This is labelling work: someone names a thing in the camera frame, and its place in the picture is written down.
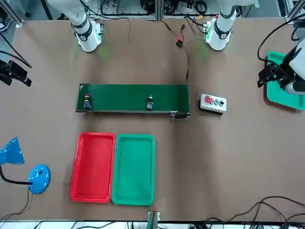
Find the red tray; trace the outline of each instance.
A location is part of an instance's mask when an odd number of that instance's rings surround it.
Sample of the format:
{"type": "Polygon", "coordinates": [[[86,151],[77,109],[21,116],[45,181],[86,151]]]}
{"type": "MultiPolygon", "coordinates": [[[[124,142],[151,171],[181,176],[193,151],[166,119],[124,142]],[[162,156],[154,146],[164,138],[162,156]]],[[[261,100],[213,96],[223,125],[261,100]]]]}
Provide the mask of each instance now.
{"type": "Polygon", "coordinates": [[[110,133],[81,133],[74,159],[71,200],[110,201],[115,139],[115,135],[110,133]]]}

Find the control panel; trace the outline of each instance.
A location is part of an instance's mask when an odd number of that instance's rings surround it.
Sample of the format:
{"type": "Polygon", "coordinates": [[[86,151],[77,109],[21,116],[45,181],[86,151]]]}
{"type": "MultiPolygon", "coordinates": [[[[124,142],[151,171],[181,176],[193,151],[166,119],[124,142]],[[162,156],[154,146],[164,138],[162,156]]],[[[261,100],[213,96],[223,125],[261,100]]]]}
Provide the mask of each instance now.
{"type": "Polygon", "coordinates": [[[200,109],[223,114],[227,110],[227,100],[210,94],[202,94],[200,109]]]}

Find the blue desk lamp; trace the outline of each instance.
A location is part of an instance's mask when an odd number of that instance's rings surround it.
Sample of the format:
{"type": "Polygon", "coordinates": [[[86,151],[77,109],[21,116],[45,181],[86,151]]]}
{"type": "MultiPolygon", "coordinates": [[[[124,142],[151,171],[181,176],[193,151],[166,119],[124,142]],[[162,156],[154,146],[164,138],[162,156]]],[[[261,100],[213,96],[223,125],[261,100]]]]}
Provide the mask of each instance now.
{"type": "Polygon", "coordinates": [[[46,190],[50,183],[51,173],[46,165],[35,166],[29,174],[28,181],[13,181],[6,179],[1,165],[10,163],[14,165],[24,164],[24,159],[19,146],[18,138],[10,140],[4,149],[0,150],[0,177],[9,183],[16,185],[28,185],[33,194],[40,194],[46,190]]]}

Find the brown table surface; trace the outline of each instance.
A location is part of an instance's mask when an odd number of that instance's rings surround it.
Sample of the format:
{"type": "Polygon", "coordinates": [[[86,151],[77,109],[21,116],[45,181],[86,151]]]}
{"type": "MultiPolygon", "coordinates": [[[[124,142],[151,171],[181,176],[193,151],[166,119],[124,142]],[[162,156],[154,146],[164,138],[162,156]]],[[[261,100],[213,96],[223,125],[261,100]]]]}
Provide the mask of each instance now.
{"type": "MultiPolygon", "coordinates": [[[[18,136],[22,166],[4,165],[5,175],[26,180],[31,168],[51,169],[47,190],[33,197],[28,211],[11,219],[146,220],[147,211],[162,220],[223,220],[248,210],[265,196],[305,201],[305,113],[267,105],[257,88],[264,63],[256,57],[262,39],[278,19],[237,19],[226,49],[211,50],[183,19],[166,20],[190,55],[191,117],[167,115],[80,114],[75,112],[79,83],[183,84],[183,50],[162,22],[107,21],[104,44],[85,53],[69,21],[30,21],[16,29],[14,46],[31,63],[30,88],[0,83],[0,145],[18,136]],[[227,98],[223,116],[198,111],[201,93],[227,98]],[[155,199],[150,207],[76,203],[69,198],[74,153],[82,131],[150,134],[156,141],[155,199]]],[[[287,53],[292,27],[282,28],[262,49],[287,53]]],[[[0,180],[0,215],[26,203],[27,188],[0,180]]],[[[284,214],[304,209],[281,199],[268,201],[284,214]]],[[[253,214],[238,217],[251,220],[253,214]]],[[[279,221],[263,206],[258,220],[279,221]]]]}

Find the green platform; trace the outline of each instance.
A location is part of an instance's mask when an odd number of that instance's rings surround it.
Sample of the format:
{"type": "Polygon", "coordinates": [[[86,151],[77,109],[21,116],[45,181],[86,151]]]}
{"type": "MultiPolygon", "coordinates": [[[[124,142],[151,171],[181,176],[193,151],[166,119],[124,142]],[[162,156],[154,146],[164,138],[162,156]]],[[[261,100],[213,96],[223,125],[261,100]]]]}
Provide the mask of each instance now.
{"type": "Polygon", "coordinates": [[[80,84],[76,112],[84,109],[84,95],[90,94],[89,112],[167,113],[189,116],[189,86],[170,84],[80,84]],[[153,96],[151,111],[147,98],[153,96]]]}
{"type": "MultiPolygon", "coordinates": [[[[285,54],[271,51],[268,53],[268,59],[281,64],[285,54]]],[[[266,97],[270,102],[288,106],[297,110],[305,110],[304,95],[288,94],[280,88],[278,81],[268,82],[266,85],[266,97]]]]}

